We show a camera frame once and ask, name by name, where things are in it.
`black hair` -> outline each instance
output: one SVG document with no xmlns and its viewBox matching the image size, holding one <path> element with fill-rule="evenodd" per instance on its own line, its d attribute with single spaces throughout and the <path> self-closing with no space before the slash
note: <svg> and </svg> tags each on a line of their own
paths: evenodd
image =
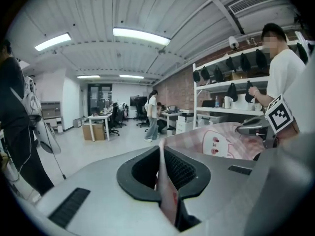
<svg viewBox="0 0 315 236">
<path fill-rule="evenodd" d="M 0 49 L 2 50 L 3 47 L 6 47 L 6 51 L 8 52 L 8 54 L 12 53 L 12 49 L 11 49 L 11 43 L 9 40 L 5 39 L 1 44 L 0 44 Z"/>
<path fill-rule="evenodd" d="M 269 32 L 274 33 L 277 36 L 278 40 L 284 40 L 286 42 L 284 30 L 274 23 L 268 23 L 264 26 L 264 29 L 262 30 L 261 34 L 261 40 L 263 40 L 265 35 L 268 35 Z"/>
<path fill-rule="evenodd" d="M 149 102 L 149 100 L 151 99 L 152 95 L 155 95 L 155 94 L 158 94 L 158 91 L 153 90 L 153 91 L 149 94 L 148 102 Z"/>
</svg>

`television screen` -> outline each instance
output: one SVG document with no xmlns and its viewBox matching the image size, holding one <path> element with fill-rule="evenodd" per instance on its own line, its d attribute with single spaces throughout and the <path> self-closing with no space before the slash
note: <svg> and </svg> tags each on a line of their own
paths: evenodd
<svg viewBox="0 0 315 236">
<path fill-rule="evenodd" d="M 137 105 L 144 106 L 146 104 L 147 98 L 145 96 L 132 96 L 130 97 L 130 106 L 136 107 Z"/>
</svg>

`white cup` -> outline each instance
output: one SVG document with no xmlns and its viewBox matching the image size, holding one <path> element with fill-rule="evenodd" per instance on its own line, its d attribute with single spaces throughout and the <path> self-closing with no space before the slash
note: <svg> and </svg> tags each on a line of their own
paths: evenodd
<svg viewBox="0 0 315 236">
<path fill-rule="evenodd" d="M 262 105 L 260 103 L 255 103 L 255 111 L 260 111 L 262 109 Z"/>
<path fill-rule="evenodd" d="M 231 108 L 231 98 L 229 96 L 224 97 L 224 108 Z"/>
</svg>

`person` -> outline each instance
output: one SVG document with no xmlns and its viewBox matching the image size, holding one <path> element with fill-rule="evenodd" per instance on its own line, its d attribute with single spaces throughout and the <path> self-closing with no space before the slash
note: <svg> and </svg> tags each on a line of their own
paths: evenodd
<svg viewBox="0 0 315 236">
<path fill-rule="evenodd" d="M 303 71 L 305 65 L 289 49 L 285 33 L 280 26 L 273 23 L 266 24 L 262 30 L 261 40 L 272 59 L 267 94 L 260 93 L 257 87 L 250 87 L 249 94 L 254 96 L 262 106 L 267 107 L 273 99 L 285 93 L 294 79 Z"/>
<path fill-rule="evenodd" d="M 157 131 L 158 133 L 162 133 L 163 128 L 167 126 L 167 122 L 163 119 L 160 119 L 162 111 L 162 104 L 160 102 L 157 103 Z"/>
<path fill-rule="evenodd" d="M 8 40 L 0 43 L 0 129 L 17 171 L 41 196 L 54 187 L 37 153 L 30 118 L 12 93 L 24 97 L 24 76 Z"/>
<path fill-rule="evenodd" d="M 158 138 L 158 125 L 157 125 L 157 117 L 158 117 L 158 109 L 157 109 L 157 97 L 158 91 L 153 90 L 149 95 L 149 100 L 147 105 L 145 105 L 148 119 L 150 122 L 150 127 L 146 133 L 144 140 L 146 142 L 152 142 L 152 140 L 156 140 Z"/>
</svg>

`trash can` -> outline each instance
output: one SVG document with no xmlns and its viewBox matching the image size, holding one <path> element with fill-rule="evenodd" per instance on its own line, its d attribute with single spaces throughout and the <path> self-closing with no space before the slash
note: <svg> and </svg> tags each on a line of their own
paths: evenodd
<svg viewBox="0 0 315 236">
<path fill-rule="evenodd" d="M 173 127 L 169 127 L 167 130 L 166 130 L 166 134 L 167 136 L 172 136 L 175 134 L 175 128 Z"/>
</svg>

